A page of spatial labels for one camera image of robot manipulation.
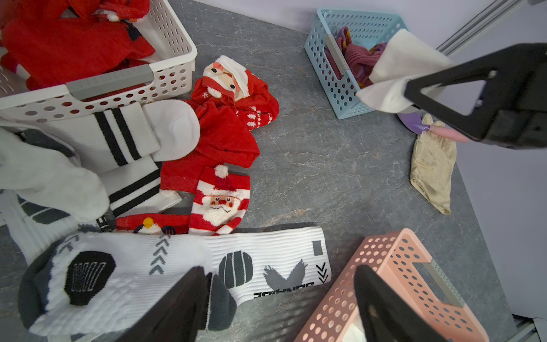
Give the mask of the plain red fleece sock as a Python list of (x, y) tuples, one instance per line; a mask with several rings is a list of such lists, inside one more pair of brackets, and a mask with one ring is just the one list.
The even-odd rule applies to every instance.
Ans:
[(196, 148), (178, 160), (162, 164), (160, 189), (195, 192), (200, 175), (206, 167), (219, 164), (250, 168), (259, 157), (255, 137), (228, 106), (216, 107), (213, 102), (202, 105), (191, 100), (186, 104), (194, 110), (200, 126)]

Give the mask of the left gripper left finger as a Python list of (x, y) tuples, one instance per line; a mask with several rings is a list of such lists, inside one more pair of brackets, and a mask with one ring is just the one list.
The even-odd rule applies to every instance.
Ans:
[(195, 341), (202, 326), (207, 277), (202, 267), (186, 273), (132, 328), (122, 342)]

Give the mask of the pink purple yellow sock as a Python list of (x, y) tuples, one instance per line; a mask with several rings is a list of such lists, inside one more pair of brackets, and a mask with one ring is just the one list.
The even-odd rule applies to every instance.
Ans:
[(372, 74), (373, 68), (383, 54), (387, 44), (377, 44), (371, 49), (354, 44), (348, 27), (343, 27), (339, 31), (335, 42), (342, 52), (359, 87), (366, 88), (372, 85), (373, 82), (370, 80), (370, 74)]

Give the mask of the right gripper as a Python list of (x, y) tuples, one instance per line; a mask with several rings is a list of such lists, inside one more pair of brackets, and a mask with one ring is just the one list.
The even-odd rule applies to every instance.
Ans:
[[(484, 81), (469, 115), (422, 93)], [(516, 150), (546, 148), (546, 44), (517, 44), (407, 83), (404, 96), (473, 141)]]

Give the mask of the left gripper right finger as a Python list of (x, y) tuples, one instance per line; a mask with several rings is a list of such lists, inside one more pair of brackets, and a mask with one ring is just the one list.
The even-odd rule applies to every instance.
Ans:
[(367, 341), (444, 341), (368, 266), (358, 266), (354, 289)]

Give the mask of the red white striped sock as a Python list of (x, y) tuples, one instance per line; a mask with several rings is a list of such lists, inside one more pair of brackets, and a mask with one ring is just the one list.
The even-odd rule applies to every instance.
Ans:
[(30, 90), (145, 64), (149, 1), (2, 1), (1, 66)]

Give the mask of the white sock black ankle stripes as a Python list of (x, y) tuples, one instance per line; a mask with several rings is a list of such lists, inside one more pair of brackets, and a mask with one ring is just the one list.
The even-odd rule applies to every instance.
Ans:
[(453, 67), (453, 61), (401, 29), (388, 41), (370, 74), (372, 85), (358, 91), (357, 98), (374, 111), (408, 113), (413, 103), (404, 96), (408, 81)]

